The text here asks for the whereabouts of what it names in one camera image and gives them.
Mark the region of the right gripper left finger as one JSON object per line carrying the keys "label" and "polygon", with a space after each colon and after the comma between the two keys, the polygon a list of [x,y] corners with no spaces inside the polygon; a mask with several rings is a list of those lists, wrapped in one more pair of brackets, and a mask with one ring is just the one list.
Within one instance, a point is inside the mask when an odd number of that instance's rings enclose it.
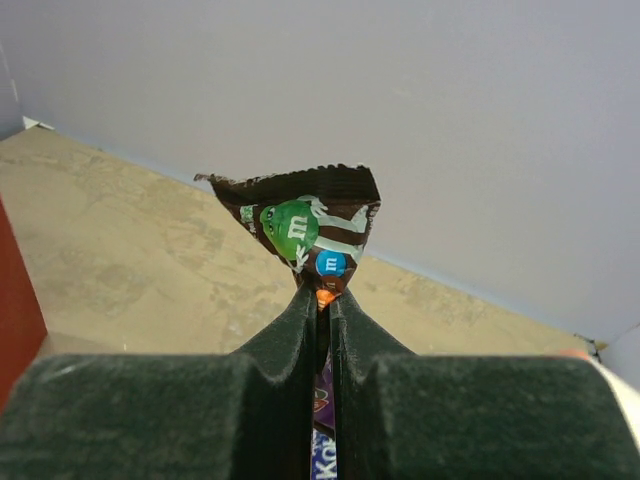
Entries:
{"label": "right gripper left finger", "polygon": [[316,298],[225,355],[64,354],[1,417],[5,479],[306,479]]}

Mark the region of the brown candy packet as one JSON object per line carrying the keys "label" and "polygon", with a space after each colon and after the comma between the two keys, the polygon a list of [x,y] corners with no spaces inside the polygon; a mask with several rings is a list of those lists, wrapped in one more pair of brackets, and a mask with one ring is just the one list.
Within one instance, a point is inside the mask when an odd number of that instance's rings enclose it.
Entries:
{"label": "brown candy packet", "polygon": [[346,290],[364,253],[381,196],[370,168],[319,166],[246,180],[198,173],[224,208],[316,290],[320,311]]}

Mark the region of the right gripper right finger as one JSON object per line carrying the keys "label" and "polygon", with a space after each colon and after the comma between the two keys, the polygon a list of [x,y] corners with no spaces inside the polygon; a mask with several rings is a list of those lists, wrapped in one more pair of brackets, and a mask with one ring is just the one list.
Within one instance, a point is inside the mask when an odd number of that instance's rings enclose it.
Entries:
{"label": "right gripper right finger", "polygon": [[351,294],[329,309],[342,479],[635,479],[600,367],[568,356],[418,355]]}

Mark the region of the red cookie snack bag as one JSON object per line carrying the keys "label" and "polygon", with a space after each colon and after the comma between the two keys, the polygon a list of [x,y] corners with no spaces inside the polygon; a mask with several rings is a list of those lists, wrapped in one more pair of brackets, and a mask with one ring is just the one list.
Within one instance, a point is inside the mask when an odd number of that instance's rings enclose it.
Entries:
{"label": "red cookie snack bag", "polygon": [[330,356],[326,358],[322,373],[316,376],[313,413],[310,479],[337,479],[334,393]]}

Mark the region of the red paper bag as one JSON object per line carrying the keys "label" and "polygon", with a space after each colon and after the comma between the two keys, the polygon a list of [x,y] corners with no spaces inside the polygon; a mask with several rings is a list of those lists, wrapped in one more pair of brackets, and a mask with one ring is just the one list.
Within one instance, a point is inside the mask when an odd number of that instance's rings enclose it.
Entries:
{"label": "red paper bag", "polygon": [[1,204],[1,410],[48,335],[35,289]]}

